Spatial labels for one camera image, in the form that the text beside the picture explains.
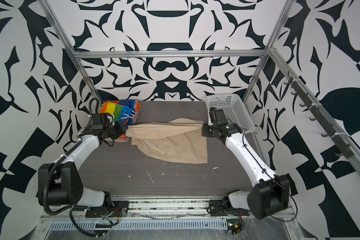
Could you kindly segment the rainbow coloured shorts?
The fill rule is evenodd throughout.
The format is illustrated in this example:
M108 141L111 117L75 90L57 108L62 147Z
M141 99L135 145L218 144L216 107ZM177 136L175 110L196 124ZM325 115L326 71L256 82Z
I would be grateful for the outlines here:
M140 107L137 100L108 101L103 104L100 113L112 114L115 123L120 121L124 126L132 126L137 121Z

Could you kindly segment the beige shorts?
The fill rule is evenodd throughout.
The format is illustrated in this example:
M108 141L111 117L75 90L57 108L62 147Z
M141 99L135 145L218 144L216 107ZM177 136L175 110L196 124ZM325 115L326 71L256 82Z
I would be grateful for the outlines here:
M207 138L202 121L179 118L168 123L131 126L126 136L146 156L181 164L208 163Z

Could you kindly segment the pink shorts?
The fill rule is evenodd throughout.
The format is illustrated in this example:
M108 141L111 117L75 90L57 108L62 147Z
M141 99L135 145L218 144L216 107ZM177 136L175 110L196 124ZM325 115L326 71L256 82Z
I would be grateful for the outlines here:
M129 137L127 137L126 135L122 135L120 137L118 137L117 139L112 139L112 138L106 138L105 139L108 142L118 142L118 143L125 143L129 140Z

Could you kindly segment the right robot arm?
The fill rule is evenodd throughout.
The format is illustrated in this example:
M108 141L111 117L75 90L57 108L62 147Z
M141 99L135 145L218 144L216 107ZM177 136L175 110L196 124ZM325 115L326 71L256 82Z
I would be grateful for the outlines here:
M277 175L260 158L245 137L245 131L232 123L222 109L210 108L211 124L203 124L202 136L219 139L237 158L252 184L252 190L233 191L225 201L230 209L250 211L261 220L289 207L290 181Z

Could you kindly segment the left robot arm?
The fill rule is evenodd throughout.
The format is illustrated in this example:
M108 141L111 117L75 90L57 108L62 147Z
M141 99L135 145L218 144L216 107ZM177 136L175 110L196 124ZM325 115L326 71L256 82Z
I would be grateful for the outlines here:
M110 193L84 187L79 169L101 144L113 146L128 126L109 113L91 114L78 142L51 164L38 170L38 199L45 213L54 216L72 208L112 208Z

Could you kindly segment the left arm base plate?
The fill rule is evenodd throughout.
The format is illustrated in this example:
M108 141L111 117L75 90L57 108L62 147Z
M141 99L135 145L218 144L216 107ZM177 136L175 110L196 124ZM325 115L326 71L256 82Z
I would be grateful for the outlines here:
M86 218L121 217L128 213L129 203L129 201L112 201L111 204L89 208Z

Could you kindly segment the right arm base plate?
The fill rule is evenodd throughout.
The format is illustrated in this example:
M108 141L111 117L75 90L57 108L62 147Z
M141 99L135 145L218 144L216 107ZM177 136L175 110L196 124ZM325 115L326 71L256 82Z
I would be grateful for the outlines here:
M245 209L234 209L225 200L209 200L207 213L211 216L249 216L250 211Z

